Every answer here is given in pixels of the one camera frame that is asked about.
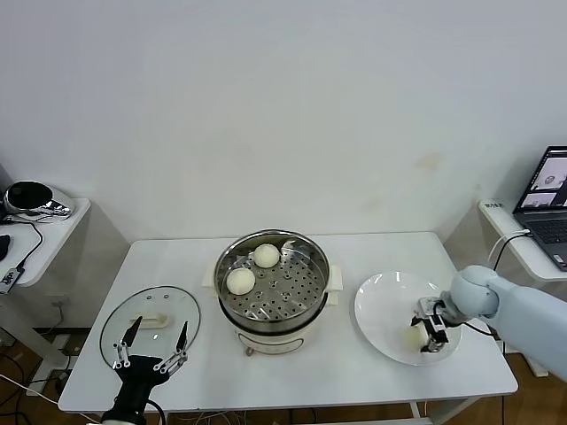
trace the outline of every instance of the laptop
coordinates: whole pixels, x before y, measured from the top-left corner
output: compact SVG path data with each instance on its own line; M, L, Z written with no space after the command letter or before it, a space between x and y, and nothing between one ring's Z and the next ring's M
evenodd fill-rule
M557 267L567 271L567 146L547 148L514 217L532 231Z

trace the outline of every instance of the robotic arm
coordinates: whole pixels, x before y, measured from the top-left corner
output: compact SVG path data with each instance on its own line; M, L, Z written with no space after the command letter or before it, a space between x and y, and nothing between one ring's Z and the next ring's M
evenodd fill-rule
M122 380L122 386L114 399L113 408L103 414L103 425L145 425L144 409L151 390L165 383L187 361L187 322L169 358L129 355L128 349L134 343L141 322L142 316L114 344L116 361L113 369Z
M446 328L478 318L500 338L567 382L567 303L534 288L518 286L490 268L462 270L450 291L421 298L411 325L422 323L428 335L422 352L438 352Z

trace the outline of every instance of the laptop screen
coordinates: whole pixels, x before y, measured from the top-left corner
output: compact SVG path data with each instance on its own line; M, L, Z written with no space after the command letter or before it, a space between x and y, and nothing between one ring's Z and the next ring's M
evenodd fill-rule
M567 146L549 146L517 203L522 211L567 210Z

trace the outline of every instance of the laptop keyboard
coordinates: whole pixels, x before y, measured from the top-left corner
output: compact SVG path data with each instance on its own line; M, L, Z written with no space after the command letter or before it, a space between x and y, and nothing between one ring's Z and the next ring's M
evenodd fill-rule
M527 224L544 243L567 243L567 220L538 220Z

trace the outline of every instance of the glass lid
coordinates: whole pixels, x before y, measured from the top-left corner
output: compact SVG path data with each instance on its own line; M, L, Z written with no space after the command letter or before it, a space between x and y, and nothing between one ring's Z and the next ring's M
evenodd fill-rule
M142 290L116 307L106 320L100 334L100 352L108 366L118 361L116 344L125 336L138 318L142 317L128 355L169 358L187 322L187 344L197 335L200 313L195 298L185 290L173 286L159 286Z

